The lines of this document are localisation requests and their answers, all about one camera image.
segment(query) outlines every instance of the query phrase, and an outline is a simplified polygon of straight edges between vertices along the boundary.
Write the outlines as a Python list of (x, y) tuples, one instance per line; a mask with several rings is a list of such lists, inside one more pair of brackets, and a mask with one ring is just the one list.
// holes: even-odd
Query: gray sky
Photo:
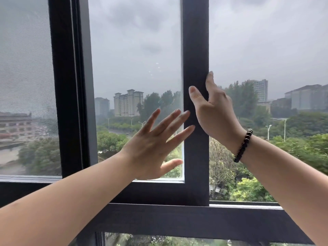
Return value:
[[(179, 0), (89, 0), (95, 97), (181, 90)], [(210, 0), (210, 70), (269, 99), (328, 84), (328, 0)], [(55, 107), (47, 0), (0, 0), (0, 111)]]

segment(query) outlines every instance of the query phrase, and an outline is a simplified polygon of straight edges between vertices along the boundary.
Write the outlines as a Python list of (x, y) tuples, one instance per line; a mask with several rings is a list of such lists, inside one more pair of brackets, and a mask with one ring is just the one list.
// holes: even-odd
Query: hand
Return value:
[(181, 159), (163, 162), (166, 156), (195, 129), (195, 126), (191, 125), (168, 140), (187, 120), (190, 112), (185, 111), (180, 115), (181, 110), (175, 110), (162, 120), (156, 128), (151, 130), (159, 113), (160, 109), (158, 108), (150, 116), (141, 130), (137, 132), (120, 151), (120, 154), (129, 157), (129, 162), (131, 162), (133, 169), (136, 170), (136, 179), (157, 179), (178, 165), (181, 165), (183, 163)]
[(206, 78), (208, 101), (195, 86), (189, 87), (189, 94), (196, 108), (196, 115), (203, 130), (236, 154), (243, 142), (246, 131), (236, 118), (232, 100), (214, 83), (213, 72)]

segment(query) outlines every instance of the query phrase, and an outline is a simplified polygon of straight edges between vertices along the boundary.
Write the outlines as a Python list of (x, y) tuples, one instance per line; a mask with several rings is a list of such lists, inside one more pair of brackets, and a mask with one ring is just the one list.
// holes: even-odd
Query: window frame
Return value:
[[(62, 176), (97, 163), (88, 0), (48, 0)], [(188, 87), (207, 99), (209, 0), (181, 0), (185, 183), (133, 182), (77, 236), (105, 245), (104, 232), (312, 244), (277, 203), (209, 201), (209, 138), (197, 122)], [(0, 207), (61, 179), (0, 176)]]

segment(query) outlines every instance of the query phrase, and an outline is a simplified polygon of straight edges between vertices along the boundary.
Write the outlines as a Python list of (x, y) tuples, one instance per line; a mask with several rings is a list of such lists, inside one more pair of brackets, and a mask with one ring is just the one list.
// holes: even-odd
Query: person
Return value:
[[(208, 101), (196, 87), (189, 88), (198, 121), (236, 155), (246, 131), (212, 72), (206, 89)], [(159, 113), (157, 109), (116, 155), (2, 207), (0, 245), (66, 246), (134, 179), (156, 179), (182, 164), (181, 159), (162, 162), (195, 129), (189, 126), (171, 138), (190, 112), (176, 110), (152, 129)], [(242, 162), (317, 246), (327, 244), (328, 176), (254, 135)]]

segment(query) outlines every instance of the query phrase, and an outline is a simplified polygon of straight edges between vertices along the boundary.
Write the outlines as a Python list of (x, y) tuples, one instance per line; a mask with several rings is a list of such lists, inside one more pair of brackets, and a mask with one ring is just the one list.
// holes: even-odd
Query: bracelet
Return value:
[(247, 148), (247, 144), (249, 143), (249, 139), (251, 138), (252, 134), (253, 134), (253, 130), (251, 128), (248, 129), (243, 144), (241, 145), (237, 155), (234, 156), (234, 162), (240, 161), (243, 153), (245, 152), (245, 149)]

